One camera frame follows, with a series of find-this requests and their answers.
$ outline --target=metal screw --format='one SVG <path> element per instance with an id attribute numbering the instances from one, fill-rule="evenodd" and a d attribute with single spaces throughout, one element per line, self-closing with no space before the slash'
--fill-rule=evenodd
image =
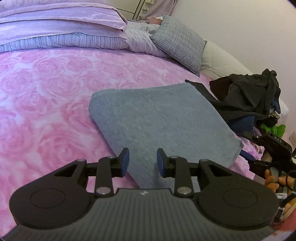
<path id="1" fill-rule="evenodd" d="M 96 192 L 98 194 L 106 195 L 106 194 L 109 194 L 111 192 L 111 189 L 108 188 L 108 187 L 100 187 L 100 188 L 96 189 Z"/>
<path id="2" fill-rule="evenodd" d="M 180 187 L 177 189 L 177 192 L 180 194 L 186 195 L 186 194 L 190 194 L 192 192 L 192 189 L 189 187 Z"/>

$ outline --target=green plush toy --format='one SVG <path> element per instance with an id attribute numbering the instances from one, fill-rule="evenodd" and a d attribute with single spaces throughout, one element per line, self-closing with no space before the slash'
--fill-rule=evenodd
<path id="1" fill-rule="evenodd" d="M 266 134 L 267 132 L 271 132 L 272 134 L 275 134 L 279 138 L 282 138 L 285 133 L 286 126 L 280 125 L 280 126 L 267 127 L 265 124 L 261 124 L 260 128 L 264 132 L 264 134 Z"/>

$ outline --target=lavender pillowcase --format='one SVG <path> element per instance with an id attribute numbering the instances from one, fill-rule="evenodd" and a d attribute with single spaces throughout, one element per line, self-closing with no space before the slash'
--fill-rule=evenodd
<path id="1" fill-rule="evenodd" d="M 125 30 L 127 20 L 106 0 L 2 0 L 0 23 L 27 20 L 71 20 Z"/>
<path id="2" fill-rule="evenodd" d="M 116 8 L 103 3 L 106 0 L 2 0 L 0 45 L 77 32 L 125 38 L 122 31 L 127 20 Z"/>
<path id="3" fill-rule="evenodd" d="M 98 4 L 105 4 L 111 7 L 109 0 L 2 0 L 0 2 L 0 18 L 16 13 L 53 8 L 99 7 Z"/>

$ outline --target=gray towel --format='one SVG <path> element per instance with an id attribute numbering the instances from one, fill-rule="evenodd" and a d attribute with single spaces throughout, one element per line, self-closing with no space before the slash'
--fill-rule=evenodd
<path id="1" fill-rule="evenodd" d="M 171 188 L 158 172 L 156 151 L 189 162 L 230 167 L 243 144 L 196 89 L 182 83 L 147 89 L 108 89 L 92 95 L 89 112 L 116 155 L 130 150 L 128 172 L 140 188 Z M 194 190 L 199 191 L 196 178 Z"/>

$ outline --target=bed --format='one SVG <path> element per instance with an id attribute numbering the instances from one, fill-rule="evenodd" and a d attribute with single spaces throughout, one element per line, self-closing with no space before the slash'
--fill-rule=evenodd
<path id="1" fill-rule="evenodd" d="M 185 79 L 210 90 L 211 80 L 206 71 L 198 77 L 171 58 L 79 47 L 0 53 L 0 72 L 0 236 L 15 226 L 8 204 L 16 189 L 76 159 L 96 162 L 113 154 L 89 116 L 94 92 L 165 86 Z M 260 147 L 242 141 L 245 151 L 261 158 Z M 241 156 L 230 169 L 254 177 Z M 114 178 L 113 185 L 115 190 L 138 187 L 129 174 Z M 93 189 L 91 179 L 87 190 Z"/>

